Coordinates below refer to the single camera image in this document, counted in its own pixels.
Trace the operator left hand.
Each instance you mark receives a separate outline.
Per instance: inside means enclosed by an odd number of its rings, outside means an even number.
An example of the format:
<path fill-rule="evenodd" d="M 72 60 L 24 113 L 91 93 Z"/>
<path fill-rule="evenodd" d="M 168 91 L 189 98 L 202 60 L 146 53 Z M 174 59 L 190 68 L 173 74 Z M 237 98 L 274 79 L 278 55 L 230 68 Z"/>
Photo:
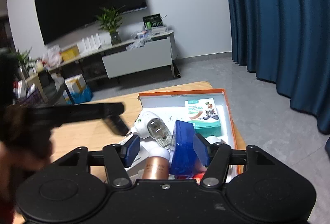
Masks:
<path fill-rule="evenodd" d="M 45 158 L 38 158 L 29 150 L 8 148 L 1 143 L 1 223 L 13 223 L 16 189 L 22 182 L 21 171 L 39 171 L 50 164 L 52 142 L 48 142 Z"/>

